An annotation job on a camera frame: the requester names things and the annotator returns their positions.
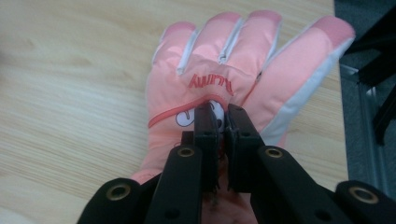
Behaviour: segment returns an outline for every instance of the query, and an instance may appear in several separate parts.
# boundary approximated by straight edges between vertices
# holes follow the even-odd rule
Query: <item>screw hole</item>
[[[320,219],[320,220],[322,220],[322,221],[326,221],[326,222],[332,220],[332,216],[330,216],[330,214],[329,214],[328,212],[324,211],[324,210],[317,210],[317,211],[315,212],[315,216],[316,216],[318,219]]]
[[[131,192],[131,187],[127,184],[118,184],[113,187],[111,187],[107,193],[106,196],[110,201],[119,201],[126,196],[129,195]]]
[[[378,197],[368,189],[351,187],[349,193],[362,203],[378,203],[379,201]]]
[[[281,158],[283,156],[282,151],[277,148],[268,148],[267,150],[265,150],[265,154],[272,158]]]
[[[181,157],[190,157],[194,155],[194,150],[188,147],[183,147],[177,151],[177,155]]]

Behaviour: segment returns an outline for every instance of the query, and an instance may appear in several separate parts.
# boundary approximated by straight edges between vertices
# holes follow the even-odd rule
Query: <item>glove finger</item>
[[[274,11],[250,13],[234,44],[226,52],[226,64],[246,74],[257,76],[276,48],[281,16]]]
[[[354,35],[345,21],[324,17],[270,59],[243,105],[267,145],[277,144]]]
[[[191,55],[218,62],[222,50],[227,48],[242,24],[241,16],[234,12],[213,17],[198,34]]]
[[[152,64],[167,62],[168,68],[176,72],[183,54],[187,51],[186,47],[189,42],[193,42],[195,36],[195,25],[190,22],[180,21],[168,26],[163,32],[160,45],[154,53]]]

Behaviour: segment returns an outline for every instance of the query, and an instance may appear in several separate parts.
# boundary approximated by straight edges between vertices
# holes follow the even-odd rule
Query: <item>wood grain surface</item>
[[[146,78],[163,29],[272,9],[279,46],[333,14],[321,0],[0,1],[0,223],[75,223],[105,182],[145,156]],[[347,179],[334,68],[290,125],[287,149],[319,184]]]

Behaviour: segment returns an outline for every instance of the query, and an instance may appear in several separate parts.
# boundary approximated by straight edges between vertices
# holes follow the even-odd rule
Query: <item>cartoon face print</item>
[[[194,109],[183,111],[176,115],[176,123],[178,126],[187,127],[194,123]]]
[[[221,105],[216,101],[209,101],[212,110],[216,116],[218,121],[219,132],[222,133],[224,131],[224,110]],[[181,127],[187,127],[194,123],[194,109],[190,109],[188,111],[180,112],[176,115],[176,122]]]

